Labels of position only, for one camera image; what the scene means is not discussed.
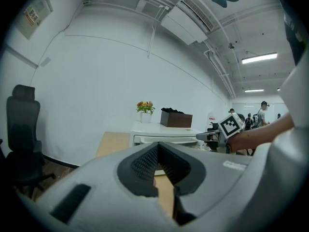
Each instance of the ceiling light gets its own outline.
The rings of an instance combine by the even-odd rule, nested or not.
[[[263,92],[263,89],[250,89],[250,90],[245,90],[245,92]]]
[[[247,64],[247,63],[252,63],[252,62],[257,62],[257,61],[262,61],[262,60],[267,60],[267,59],[273,59],[277,57],[277,53],[268,53],[264,55],[258,55],[250,58],[244,58],[242,60],[242,64]]]

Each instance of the black office chair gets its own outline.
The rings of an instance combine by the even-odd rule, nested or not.
[[[39,183],[54,174],[43,175],[45,160],[42,143],[36,138],[36,126],[40,103],[34,100],[33,87],[16,85],[13,96],[6,103],[8,145],[12,152],[5,159],[5,169],[13,186],[23,193],[24,186],[29,186],[29,197],[35,187],[41,191]]]

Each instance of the potted plant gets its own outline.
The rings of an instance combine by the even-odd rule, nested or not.
[[[141,123],[149,124],[151,121],[151,115],[154,113],[155,108],[153,107],[153,102],[141,101],[137,103],[137,112],[140,112]]]

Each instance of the white ceiling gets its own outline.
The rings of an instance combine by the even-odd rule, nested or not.
[[[134,9],[138,0],[104,0]],[[195,1],[202,10],[205,7]],[[278,0],[239,0],[227,2],[222,8],[211,0],[203,0],[214,12],[226,31],[230,42],[235,47],[239,68],[233,52],[219,27],[209,34],[209,38],[221,54],[221,61],[228,69],[236,94],[245,89],[264,88],[268,93],[277,92],[289,72],[294,60],[285,36],[283,10]],[[147,4],[143,12],[155,16],[157,8]],[[242,58],[254,54],[277,52],[277,59],[243,65]]]

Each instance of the wooden floor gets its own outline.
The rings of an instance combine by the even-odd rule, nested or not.
[[[56,179],[48,178],[42,181],[40,185],[44,188],[44,191],[46,191],[49,187],[51,187],[58,180],[63,179],[69,173],[74,171],[73,168],[64,167],[62,165],[53,163],[51,161],[45,160],[45,162],[46,164],[43,166],[44,174],[54,173],[56,175]],[[24,192],[25,192],[25,195],[28,195],[28,187],[24,188]],[[41,192],[38,188],[35,188],[33,195],[32,195],[32,200],[36,201],[42,194],[43,192]]]

